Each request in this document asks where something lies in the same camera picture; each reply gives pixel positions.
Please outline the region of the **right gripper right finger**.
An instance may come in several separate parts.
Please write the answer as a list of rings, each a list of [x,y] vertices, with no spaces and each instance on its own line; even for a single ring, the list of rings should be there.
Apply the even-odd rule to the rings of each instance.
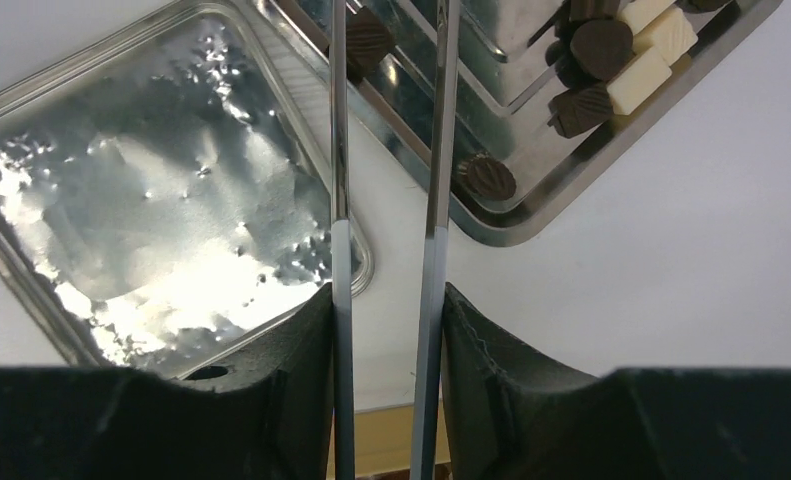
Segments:
[[[445,291],[443,407],[457,479],[791,479],[791,369],[595,377]]]

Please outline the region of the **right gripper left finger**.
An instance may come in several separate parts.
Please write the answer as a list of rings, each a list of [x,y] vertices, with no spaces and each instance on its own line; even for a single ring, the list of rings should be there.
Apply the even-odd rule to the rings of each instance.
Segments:
[[[323,479],[332,290],[192,380],[0,367],[0,479]]]

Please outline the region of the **metal serving tongs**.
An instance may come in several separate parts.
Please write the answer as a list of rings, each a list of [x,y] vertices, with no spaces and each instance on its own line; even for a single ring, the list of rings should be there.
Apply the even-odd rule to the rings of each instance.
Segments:
[[[371,291],[358,307],[352,304],[350,288],[350,224],[348,54],[346,4],[332,4],[332,35],[329,46],[331,158],[333,161],[332,258],[333,304],[336,333],[335,474],[352,479],[356,472],[356,412],[367,407],[393,405],[394,389],[414,384],[409,393],[411,407],[409,476],[435,476],[442,310],[446,282],[450,177],[456,116],[458,1],[437,4],[435,50],[435,100],[431,147],[430,184],[427,193],[426,225],[422,240],[418,231],[417,196],[407,197],[407,211],[397,213],[383,201],[396,200],[393,186],[383,174],[394,168],[384,160],[382,148],[361,147],[360,198],[356,216],[369,227],[368,238],[383,250],[383,284]]]

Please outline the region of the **steel tray with rack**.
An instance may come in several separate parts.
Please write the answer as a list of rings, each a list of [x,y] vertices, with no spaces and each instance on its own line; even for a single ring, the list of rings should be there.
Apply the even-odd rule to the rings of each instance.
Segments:
[[[774,1],[729,1],[710,12],[688,12],[698,40],[673,65],[670,78],[631,115],[564,138],[550,103],[584,80],[566,47],[572,30],[567,4],[464,2],[454,160],[498,160],[517,189],[507,200],[492,201],[457,181],[453,221],[488,246],[510,247],[536,236],[777,7]],[[392,52],[350,88],[350,114],[427,186],[436,5],[351,1],[347,8],[369,10],[395,40]]]

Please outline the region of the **gold chocolate box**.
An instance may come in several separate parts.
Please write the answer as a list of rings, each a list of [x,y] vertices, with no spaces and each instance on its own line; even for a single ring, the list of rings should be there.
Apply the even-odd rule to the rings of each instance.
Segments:
[[[413,408],[400,406],[355,415],[355,476],[370,477],[410,466]],[[327,479],[335,479],[335,441],[331,442],[327,463]],[[436,434],[437,464],[450,464],[451,455],[446,432],[444,406],[440,401]]]

